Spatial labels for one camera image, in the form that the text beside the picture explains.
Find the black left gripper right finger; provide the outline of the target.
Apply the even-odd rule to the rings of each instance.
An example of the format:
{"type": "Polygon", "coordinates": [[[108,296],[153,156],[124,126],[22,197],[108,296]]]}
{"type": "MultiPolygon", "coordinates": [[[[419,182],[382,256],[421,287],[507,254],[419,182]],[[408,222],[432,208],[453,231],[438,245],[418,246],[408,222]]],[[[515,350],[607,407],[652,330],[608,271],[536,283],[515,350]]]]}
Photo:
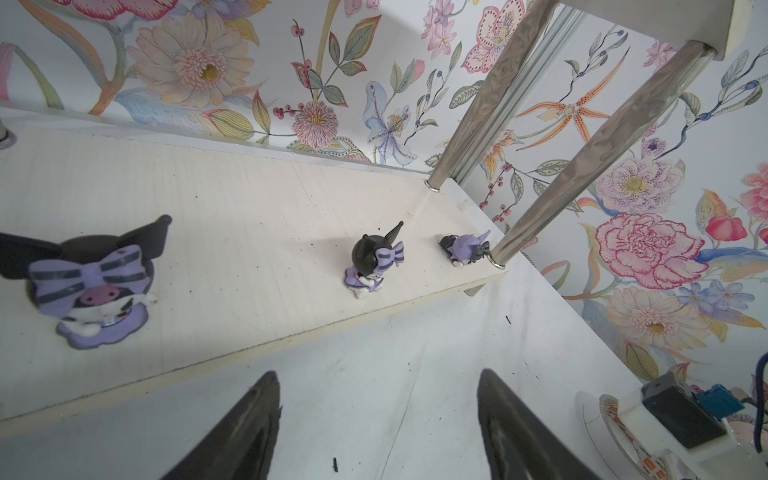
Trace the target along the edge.
{"type": "Polygon", "coordinates": [[[477,402],[491,479],[597,477],[491,369],[480,374],[477,402]]]}

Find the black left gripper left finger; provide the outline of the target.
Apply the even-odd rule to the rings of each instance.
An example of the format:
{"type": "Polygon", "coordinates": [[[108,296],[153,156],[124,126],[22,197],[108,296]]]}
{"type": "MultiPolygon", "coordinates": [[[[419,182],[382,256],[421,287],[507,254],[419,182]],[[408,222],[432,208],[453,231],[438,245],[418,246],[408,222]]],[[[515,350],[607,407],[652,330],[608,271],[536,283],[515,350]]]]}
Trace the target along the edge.
{"type": "Polygon", "coordinates": [[[280,384],[266,372],[215,427],[164,477],[265,479],[281,417],[280,384]]]}

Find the black purple toy figure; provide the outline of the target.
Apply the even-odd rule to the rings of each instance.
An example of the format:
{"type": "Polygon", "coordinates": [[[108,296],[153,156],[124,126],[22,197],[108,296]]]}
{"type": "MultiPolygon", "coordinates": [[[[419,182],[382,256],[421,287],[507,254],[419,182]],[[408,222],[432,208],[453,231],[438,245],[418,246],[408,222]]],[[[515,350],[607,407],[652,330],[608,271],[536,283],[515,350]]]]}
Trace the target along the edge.
{"type": "Polygon", "coordinates": [[[404,262],[404,243],[397,242],[403,226],[400,221],[386,235],[364,234],[354,245],[352,266],[345,270],[343,283],[357,299],[378,291],[386,273],[404,262]]]}
{"type": "Polygon", "coordinates": [[[172,217],[123,235],[86,235],[60,244],[1,235],[1,276],[26,282],[36,310],[58,321],[76,350],[122,342],[149,320],[153,261],[165,249],[172,217]]]}
{"type": "Polygon", "coordinates": [[[473,264],[486,257],[490,253],[488,236],[491,231],[476,236],[447,235],[441,238],[439,246],[446,252],[454,267],[473,264]]]}

